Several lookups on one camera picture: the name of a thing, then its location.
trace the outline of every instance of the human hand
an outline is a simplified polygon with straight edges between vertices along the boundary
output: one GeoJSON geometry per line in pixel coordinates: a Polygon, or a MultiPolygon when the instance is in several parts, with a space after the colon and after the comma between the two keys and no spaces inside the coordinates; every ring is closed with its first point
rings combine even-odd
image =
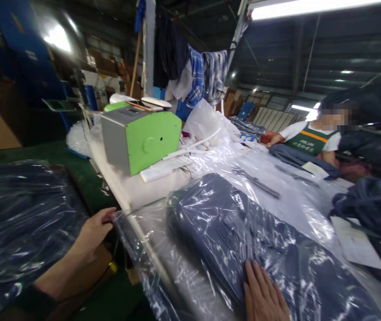
{"type": "Polygon", "coordinates": [[[290,321],[283,294],[256,261],[245,262],[248,283],[244,282],[247,321],[290,321]]]}
{"type": "Polygon", "coordinates": [[[68,254],[82,259],[90,256],[113,228],[115,211],[116,207],[106,208],[87,219],[68,254]]]}

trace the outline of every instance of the white t-shirt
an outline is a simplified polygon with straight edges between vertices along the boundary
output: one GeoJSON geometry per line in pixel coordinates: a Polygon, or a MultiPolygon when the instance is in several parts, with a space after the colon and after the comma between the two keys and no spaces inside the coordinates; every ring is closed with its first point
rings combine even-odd
{"type": "MultiPolygon", "coordinates": [[[[288,126],[287,128],[285,128],[284,130],[280,131],[279,134],[285,138],[285,141],[287,141],[293,138],[294,136],[296,136],[297,134],[299,134],[306,127],[306,125],[307,125],[307,122],[294,123],[288,126]]],[[[308,128],[313,131],[323,133],[324,135],[330,135],[332,132],[334,132],[334,131],[323,131],[321,129],[315,129],[311,126],[311,123],[309,123],[308,128]]],[[[323,151],[332,152],[332,151],[338,150],[340,138],[341,138],[340,132],[337,132],[336,134],[331,136],[330,139],[327,141],[327,143],[325,143],[323,151]]]]}

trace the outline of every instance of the white power strip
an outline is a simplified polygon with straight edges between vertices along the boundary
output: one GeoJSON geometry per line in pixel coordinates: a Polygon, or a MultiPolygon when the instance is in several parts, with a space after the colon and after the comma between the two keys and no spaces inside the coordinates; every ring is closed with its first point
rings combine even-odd
{"type": "Polygon", "coordinates": [[[178,159],[160,160],[149,168],[140,172],[140,176],[146,183],[157,180],[172,174],[172,172],[180,167],[187,166],[192,163],[190,157],[182,156],[178,159]]]}

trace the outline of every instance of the green apron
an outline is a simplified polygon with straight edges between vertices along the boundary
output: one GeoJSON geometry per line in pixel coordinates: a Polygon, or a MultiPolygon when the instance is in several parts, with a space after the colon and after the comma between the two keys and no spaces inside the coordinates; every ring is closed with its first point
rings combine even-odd
{"type": "Polygon", "coordinates": [[[332,132],[329,135],[325,135],[321,132],[314,131],[309,129],[308,122],[306,127],[299,134],[287,140],[285,145],[316,157],[323,151],[324,146],[330,137],[336,133],[337,132],[332,132]]]}

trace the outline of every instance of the worker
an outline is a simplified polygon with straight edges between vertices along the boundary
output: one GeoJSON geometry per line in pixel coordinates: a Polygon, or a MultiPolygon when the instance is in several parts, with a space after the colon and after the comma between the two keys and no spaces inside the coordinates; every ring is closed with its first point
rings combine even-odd
{"type": "MultiPolygon", "coordinates": [[[[6,307],[0,313],[0,321],[45,320],[76,269],[90,258],[113,228],[115,211],[115,207],[104,209],[87,219],[66,255],[6,307]]],[[[247,321],[290,321],[284,296],[266,271],[256,261],[253,264],[247,261],[245,269],[248,283],[244,282],[243,287],[247,321]]]]}
{"type": "Polygon", "coordinates": [[[338,126],[345,125],[348,110],[343,108],[321,109],[318,118],[311,122],[294,123],[275,135],[266,147],[271,148],[282,140],[288,145],[311,156],[322,154],[322,159],[337,167],[335,151],[339,149],[338,126]]]}

